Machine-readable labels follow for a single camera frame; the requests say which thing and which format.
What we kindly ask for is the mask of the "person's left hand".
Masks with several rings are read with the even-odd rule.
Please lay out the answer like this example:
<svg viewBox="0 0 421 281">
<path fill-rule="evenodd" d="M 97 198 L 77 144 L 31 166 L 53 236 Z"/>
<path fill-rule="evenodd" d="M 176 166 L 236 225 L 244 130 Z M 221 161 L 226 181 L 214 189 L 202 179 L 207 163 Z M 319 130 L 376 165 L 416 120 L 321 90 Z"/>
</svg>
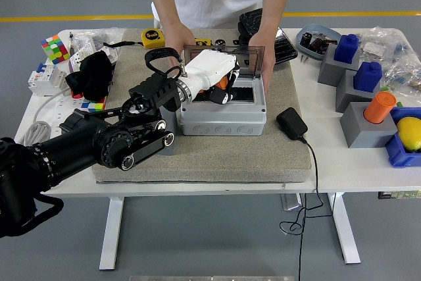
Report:
<svg viewBox="0 0 421 281">
<path fill-rule="evenodd" d="M 264 55 L 261 66 L 261 77 L 264 86 L 264 94 L 266 95 L 270 89 L 272 81 L 274 65 L 276 62 L 274 52 L 275 35 L 264 30 L 259 30 L 249 40 L 249 46 L 264 47 Z"/>
</svg>

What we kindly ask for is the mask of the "person's right hand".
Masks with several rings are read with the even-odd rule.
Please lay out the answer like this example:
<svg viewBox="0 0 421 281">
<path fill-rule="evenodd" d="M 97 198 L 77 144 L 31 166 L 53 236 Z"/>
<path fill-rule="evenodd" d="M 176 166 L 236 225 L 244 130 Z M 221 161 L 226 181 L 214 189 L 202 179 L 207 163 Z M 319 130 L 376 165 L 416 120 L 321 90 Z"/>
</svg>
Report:
<svg viewBox="0 0 421 281">
<path fill-rule="evenodd" d="M 175 24 L 163 28 L 165 45 L 173 48 L 181 57 L 186 45 L 195 45 L 195 37 L 191 30 L 183 24 Z"/>
</svg>

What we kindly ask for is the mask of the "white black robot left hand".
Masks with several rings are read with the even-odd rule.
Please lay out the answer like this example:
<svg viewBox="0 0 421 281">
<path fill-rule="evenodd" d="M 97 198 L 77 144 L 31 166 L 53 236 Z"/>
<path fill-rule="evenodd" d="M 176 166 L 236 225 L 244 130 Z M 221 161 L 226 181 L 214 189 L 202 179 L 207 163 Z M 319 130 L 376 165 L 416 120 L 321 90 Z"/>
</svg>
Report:
<svg viewBox="0 0 421 281">
<path fill-rule="evenodd" d="M 185 74 L 177 82 L 183 93 L 182 101 L 193 101 L 200 91 L 209 92 L 209 100 L 224 105 L 235 94 L 231 89 L 239 76 L 239 65 L 235 55 L 203 50 L 184 67 Z"/>
</svg>

